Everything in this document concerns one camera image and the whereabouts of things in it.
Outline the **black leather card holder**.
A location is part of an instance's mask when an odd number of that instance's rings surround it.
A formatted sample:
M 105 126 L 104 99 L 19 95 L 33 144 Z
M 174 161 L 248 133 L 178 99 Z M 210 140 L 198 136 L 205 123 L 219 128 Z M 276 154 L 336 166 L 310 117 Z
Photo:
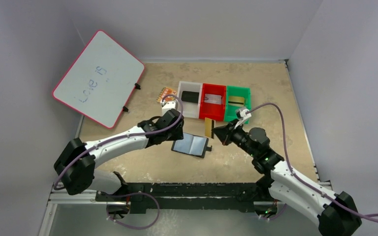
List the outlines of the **black leather card holder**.
M 209 138 L 183 133 L 183 139 L 173 142 L 171 151 L 204 158 L 206 152 L 212 151 L 212 146 L 208 146 Z

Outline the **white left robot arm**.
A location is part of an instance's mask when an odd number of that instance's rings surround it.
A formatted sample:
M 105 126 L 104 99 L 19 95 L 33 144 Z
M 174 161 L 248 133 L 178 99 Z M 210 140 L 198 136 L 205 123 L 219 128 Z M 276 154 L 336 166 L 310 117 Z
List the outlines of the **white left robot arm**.
M 85 190 L 108 194 L 114 201 L 129 193 L 128 184 L 117 172 L 97 168 L 109 160 L 131 151 L 149 148 L 166 141 L 183 138 L 184 117 L 175 109 L 162 116 L 139 122 L 131 129 L 96 141 L 70 140 L 54 163 L 58 174 L 54 190 L 66 190 L 69 195 Z

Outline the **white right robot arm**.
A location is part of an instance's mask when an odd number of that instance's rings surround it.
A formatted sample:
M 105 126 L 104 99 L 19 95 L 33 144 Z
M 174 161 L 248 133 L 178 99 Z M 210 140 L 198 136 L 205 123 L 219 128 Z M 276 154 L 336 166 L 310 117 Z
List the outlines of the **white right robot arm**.
M 212 129 L 224 146 L 234 143 L 252 157 L 254 168 L 263 177 L 258 181 L 257 195 L 263 200 L 271 197 L 286 203 L 310 219 L 323 236 L 350 236 L 361 226 L 362 220 L 336 204 L 357 210 L 353 198 L 327 189 L 296 169 L 270 148 L 270 139 L 263 128 L 249 132 L 236 126 L 237 120 Z

